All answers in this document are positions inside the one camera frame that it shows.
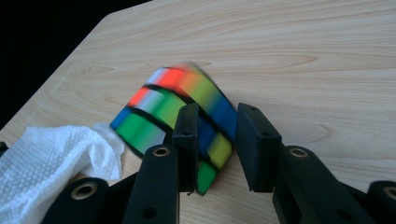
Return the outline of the multicoloured puzzle cube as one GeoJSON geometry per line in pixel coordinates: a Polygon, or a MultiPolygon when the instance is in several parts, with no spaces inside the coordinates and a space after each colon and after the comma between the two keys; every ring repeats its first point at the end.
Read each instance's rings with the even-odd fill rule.
{"type": "Polygon", "coordinates": [[[161,67],[130,99],[110,127],[138,157],[170,142],[181,107],[199,106],[198,190],[207,193],[230,158],[236,109],[201,68],[193,63],[161,67]]]}

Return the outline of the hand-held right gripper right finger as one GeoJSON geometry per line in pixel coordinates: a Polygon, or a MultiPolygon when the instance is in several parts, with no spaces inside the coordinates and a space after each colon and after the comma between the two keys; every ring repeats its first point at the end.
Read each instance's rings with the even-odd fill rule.
{"type": "Polygon", "coordinates": [[[257,107],[238,105],[235,145],[248,188],[273,194],[281,224],[375,224],[315,153],[284,146],[257,107]]]}

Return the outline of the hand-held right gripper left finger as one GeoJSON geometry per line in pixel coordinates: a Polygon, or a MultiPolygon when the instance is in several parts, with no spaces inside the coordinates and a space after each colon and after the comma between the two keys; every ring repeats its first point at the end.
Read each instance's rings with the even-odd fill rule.
{"type": "Polygon", "coordinates": [[[179,194],[197,189],[198,104],[181,107],[171,143],[145,153],[122,224],[178,224],[179,194]]]}

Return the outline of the white wet wipe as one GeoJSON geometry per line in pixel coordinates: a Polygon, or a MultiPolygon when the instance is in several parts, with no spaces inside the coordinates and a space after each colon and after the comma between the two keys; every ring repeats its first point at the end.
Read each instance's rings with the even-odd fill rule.
{"type": "Polygon", "coordinates": [[[120,179],[123,151],[105,123],[27,128],[0,156],[0,224],[39,224],[78,173],[120,179]]]}

